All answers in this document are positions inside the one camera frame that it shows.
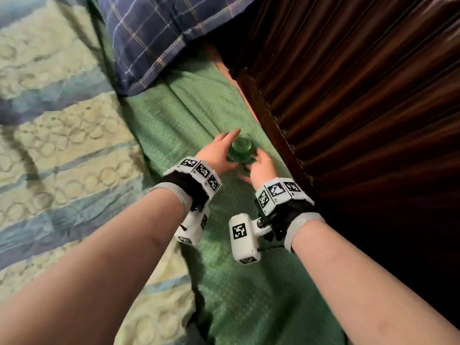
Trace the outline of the person's left hand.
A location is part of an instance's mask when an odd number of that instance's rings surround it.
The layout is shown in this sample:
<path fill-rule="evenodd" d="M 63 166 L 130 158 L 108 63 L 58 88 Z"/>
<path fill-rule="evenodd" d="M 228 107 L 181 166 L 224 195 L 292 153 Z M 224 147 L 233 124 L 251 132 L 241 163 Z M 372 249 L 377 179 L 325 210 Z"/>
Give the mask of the person's left hand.
<path fill-rule="evenodd" d="M 237 169 L 238 163 L 228 161 L 227 156 L 230 146 L 232 146 L 240 132 L 241 129 L 237 128 L 229 133 L 218 134 L 214 141 L 201 149 L 195 157 L 207 162 L 219 177 Z"/>

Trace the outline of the person's right hand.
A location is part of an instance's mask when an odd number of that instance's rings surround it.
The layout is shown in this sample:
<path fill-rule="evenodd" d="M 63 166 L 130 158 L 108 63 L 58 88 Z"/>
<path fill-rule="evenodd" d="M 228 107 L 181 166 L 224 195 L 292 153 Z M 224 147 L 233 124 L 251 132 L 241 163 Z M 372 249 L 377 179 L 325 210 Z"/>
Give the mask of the person's right hand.
<path fill-rule="evenodd" d="M 249 177 L 252 180 L 253 189 L 258 191 L 262 185 L 279 175 L 273 159 L 261 148 L 256 149 L 256 155 L 253 158 L 254 162 L 246 165 L 246 169 L 250 173 Z"/>

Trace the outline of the green glass cup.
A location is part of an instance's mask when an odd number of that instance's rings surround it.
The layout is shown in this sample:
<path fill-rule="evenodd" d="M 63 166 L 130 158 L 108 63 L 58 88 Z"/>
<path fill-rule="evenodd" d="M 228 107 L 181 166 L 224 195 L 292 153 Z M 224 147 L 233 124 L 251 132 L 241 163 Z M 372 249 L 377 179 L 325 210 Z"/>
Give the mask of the green glass cup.
<path fill-rule="evenodd" d="M 256 155 L 256 146 L 248 135 L 238 135 L 228 150 L 228 158 L 232 162 L 247 164 Z"/>

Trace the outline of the person's left forearm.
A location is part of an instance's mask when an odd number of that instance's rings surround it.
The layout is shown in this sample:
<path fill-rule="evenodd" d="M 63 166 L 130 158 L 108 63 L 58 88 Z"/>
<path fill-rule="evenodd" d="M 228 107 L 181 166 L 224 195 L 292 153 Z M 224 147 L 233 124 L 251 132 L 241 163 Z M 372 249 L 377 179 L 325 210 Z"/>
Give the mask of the person's left forearm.
<path fill-rule="evenodd" d="M 0 305 L 0 345 L 112 344 L 185 215 L 150 191 Z"/>

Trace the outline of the person's right forearm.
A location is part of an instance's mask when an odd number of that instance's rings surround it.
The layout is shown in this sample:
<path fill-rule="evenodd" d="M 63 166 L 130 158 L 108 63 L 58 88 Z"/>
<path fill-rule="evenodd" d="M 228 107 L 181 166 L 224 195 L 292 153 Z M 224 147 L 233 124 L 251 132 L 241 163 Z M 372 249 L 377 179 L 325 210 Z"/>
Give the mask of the person's right forearm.
<path fill-rule="evenodd" d="M 292 248 L 354 345 L 460 345 L 460 330 L 323 221 Z"/>

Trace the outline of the green dotted bed sheet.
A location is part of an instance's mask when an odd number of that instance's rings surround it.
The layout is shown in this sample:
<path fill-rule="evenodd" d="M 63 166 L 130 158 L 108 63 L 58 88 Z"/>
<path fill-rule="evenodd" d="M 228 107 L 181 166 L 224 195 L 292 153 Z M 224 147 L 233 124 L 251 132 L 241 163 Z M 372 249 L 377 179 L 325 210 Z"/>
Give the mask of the green dotted bed sheet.
<path fill-rule="evenodd" d="M 183 157 L 235 128 L 291 177 L 238 90 L 206 56 L 176 59 L 152 87 L 120 102 L 155 183 Z M 240 213 L 256 216 L 254 190 L 237 172 L 222 183 L 201 243 L 181 245 L 197 297 L 193 320 L 207 343 L 345 345 L 341 326 L 296 255 L 270 248 L 259 263 L 234 261 L 228 221 Z"/>

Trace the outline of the dark wooden headboard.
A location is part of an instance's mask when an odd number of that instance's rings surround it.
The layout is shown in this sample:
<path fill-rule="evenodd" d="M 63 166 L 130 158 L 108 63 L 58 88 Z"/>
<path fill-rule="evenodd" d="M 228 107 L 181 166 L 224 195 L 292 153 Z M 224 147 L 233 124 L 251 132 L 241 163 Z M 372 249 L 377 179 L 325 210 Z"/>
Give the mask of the dark wooden headboard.
<path fill-rule="evenodd" d="M 254 0 L 213 39 L 329 224 L 460 328 L 460 0 Z"/>

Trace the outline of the blue plaid pillow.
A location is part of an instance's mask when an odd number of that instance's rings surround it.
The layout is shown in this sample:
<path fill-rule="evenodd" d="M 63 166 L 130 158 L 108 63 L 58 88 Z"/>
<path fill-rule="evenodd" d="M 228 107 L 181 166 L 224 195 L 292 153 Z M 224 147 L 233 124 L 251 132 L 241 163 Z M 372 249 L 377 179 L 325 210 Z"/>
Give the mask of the blue plaid pillow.
<path fill-rule="evenodd" d="M 192 41 L 255 0 L 95 0 L 114 55 L 119 95 L 145 91 Z"/>

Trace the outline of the cream blue patterned quilt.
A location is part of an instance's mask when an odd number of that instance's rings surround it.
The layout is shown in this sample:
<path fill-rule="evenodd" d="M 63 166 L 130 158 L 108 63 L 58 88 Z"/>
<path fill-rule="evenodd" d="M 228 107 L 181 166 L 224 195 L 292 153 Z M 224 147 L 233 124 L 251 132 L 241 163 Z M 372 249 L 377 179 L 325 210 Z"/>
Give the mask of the cream blue patterned quilt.
<path fill-rule="evenodd" d="M 152 186 L 88 0 L 0 0 L 0 304 Z"/>

